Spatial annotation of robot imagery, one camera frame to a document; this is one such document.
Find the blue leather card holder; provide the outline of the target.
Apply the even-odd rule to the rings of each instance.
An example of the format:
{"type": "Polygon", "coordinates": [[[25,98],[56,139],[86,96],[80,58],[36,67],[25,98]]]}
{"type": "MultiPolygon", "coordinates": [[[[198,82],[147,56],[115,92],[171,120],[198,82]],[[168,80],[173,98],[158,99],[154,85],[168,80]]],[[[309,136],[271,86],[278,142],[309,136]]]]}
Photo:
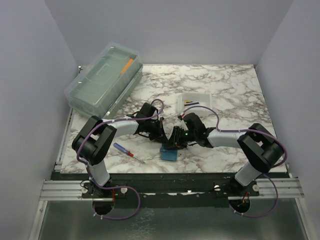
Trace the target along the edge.
{"type": "Polygon", "coordinates": [[[178,151],[177,150],[166,150],[164,148],[164,144],[162,144],[160,148],[160,159],[162,161],[167,162],[176,162],[178,158],[178,151]]]}

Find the white plastic card tray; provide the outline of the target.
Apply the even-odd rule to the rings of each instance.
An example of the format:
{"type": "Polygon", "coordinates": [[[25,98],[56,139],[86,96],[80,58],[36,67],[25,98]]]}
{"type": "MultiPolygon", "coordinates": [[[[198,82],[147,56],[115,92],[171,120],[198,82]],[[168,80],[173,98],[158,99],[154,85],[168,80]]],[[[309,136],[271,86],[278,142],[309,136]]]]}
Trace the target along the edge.
{"type": "Polygon", "coordinates": [[[208,92],[185,91],[177,97],[176,112],[182,114],[184,110],[193,107],[185,113],[195,113],[199,117],[208,117],[212,113],[210,110],[200,106],[211,109],[213,107],[212,94],[208,92]]]}

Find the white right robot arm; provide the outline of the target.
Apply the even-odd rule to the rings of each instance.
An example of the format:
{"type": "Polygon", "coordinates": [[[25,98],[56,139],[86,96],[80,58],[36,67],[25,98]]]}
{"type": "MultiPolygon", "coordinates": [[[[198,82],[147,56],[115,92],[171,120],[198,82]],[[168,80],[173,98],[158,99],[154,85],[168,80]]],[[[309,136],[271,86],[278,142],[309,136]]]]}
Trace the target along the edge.
{"type": "Polygon", "coordinates": [[[230,183],[230,191],[241,196],[248,185],[261,174],[266,174],[285,154],[278,140],[261,124],[254,123],[248,129],[222,130],[218,127],[206,127],[195,113],[181,118],[185,127],[174,127],[172,134],[164,144],[165,150],[181,150],[188,143],[204,148],[228,147],[241,149],[248,162],[235,174],[230,183]]]}

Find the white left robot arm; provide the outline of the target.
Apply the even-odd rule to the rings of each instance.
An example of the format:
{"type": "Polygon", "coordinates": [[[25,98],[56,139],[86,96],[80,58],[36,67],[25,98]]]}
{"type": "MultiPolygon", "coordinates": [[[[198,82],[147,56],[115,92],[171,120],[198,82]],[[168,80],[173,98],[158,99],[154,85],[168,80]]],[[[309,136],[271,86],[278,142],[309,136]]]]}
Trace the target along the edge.
{"type": "Polygon", "coordinates": [[[71,147],[76,152],[76,159],[85,165],[89,180],[94,183],[93,191],[101,198],[107,197],[111,191],[108,183],[110,175],[104,159],[113,140],[120,136],[147,133],[150,141],[164,143],[167,141],[160,114],[164,103],[160,99],[161,108],[152,103],[144,103],[141,109],[122,118],[102,119],[91,116],[74,138],[71,147]]]}

